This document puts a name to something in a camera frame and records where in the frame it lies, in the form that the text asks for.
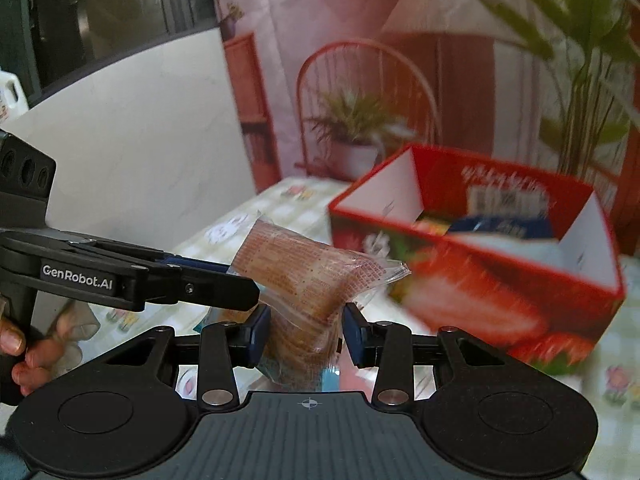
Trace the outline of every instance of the dark window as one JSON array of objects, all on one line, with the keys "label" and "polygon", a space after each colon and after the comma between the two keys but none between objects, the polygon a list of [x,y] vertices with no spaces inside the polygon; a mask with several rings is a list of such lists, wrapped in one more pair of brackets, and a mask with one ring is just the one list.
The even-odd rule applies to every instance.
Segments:
[{"label": "dark window", "polygon": [[18,75],[33,103],[112,60],[208,24],[215,24],[213,0],[0,0],[0,67]]}]

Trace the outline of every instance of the ribbed black surface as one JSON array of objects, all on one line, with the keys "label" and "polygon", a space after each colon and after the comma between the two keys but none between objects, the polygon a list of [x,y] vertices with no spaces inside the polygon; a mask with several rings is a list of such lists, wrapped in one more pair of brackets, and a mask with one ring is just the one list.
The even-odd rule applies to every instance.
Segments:
[{"label": "ribbed black surface", "polygon": [[[313,408],[306,400],[318,404]],[[476,480],[445,462],[412,421],[361,394],[253,394],[205,416],[190,441],[136,480]],[[562,480],[577,479],[564,476]],[[52,477],[39,474],[35,480]]]}]

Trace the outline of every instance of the white lampshade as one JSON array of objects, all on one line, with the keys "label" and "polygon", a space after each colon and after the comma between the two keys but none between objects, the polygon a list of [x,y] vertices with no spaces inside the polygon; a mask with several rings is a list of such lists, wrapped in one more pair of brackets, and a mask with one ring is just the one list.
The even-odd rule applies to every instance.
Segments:
[{"label": "white lampshade", "polygon": [[398,0],[382,31],[470,34],[521,43],[520,38],[478,0]]}]

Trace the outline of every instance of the red box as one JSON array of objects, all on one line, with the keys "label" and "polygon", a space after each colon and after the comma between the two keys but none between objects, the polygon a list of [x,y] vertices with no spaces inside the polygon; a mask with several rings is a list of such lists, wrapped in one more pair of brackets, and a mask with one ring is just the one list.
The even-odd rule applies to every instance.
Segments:
[{"label": "red box", "polygon": [[[424,210],[463,217],[478,197],[511,192],[523,207],[542,208],[561,267],[414,227]],[[329,213],[336,247],[407,262],[414,273],[390,295],[413,305],[430,330],[455,324],[548,372],[574,370],[625,297],[609,221],[593,187],[570,177],[413,144],[334,199]]]}]

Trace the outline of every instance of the table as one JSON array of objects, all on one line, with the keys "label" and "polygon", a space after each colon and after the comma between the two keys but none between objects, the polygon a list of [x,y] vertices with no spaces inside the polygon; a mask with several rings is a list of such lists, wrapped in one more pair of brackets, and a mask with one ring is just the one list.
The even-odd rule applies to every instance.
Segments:
[{"label": "table", "polygon": [[[346,184],[315,178],[286,178],[229,212],[212,225],[175,248],[175,253],[190,258],[231,263],[261,212],[276,224],[314,240],[330,243],[326,206],[346,188]],[[580,376],[564,381],[582,391],[598,413],[600,425],[596,445],[583,470],[589,480],[638,480],[640,478],[640,264],[633,258],[622,259],[628,286],[628,300],[597,345]],[[115,312],[92,306],[102,323],[91,341],[81,344],[84,360],[91,359],[153,326],[171,325],[177,335],[194,333],[194,327],[207,313],[206,307],[181,303],[176,307],[149,305],[143,313]],[[370,321],[392,320],[425,333],[425,327],[378,294],[364,308]],[[193,383],[193,369],[180,371],[179,388]],[[261,375],[255,370],[236,370],[239,390],[255,387]],[[612,402],[611,378],[617,379],[618,392],[625,397]],[[416,370],[417,393],[428,396],[433,380],[428,367]],[[637,399],[638,408],[632,408]]]}]

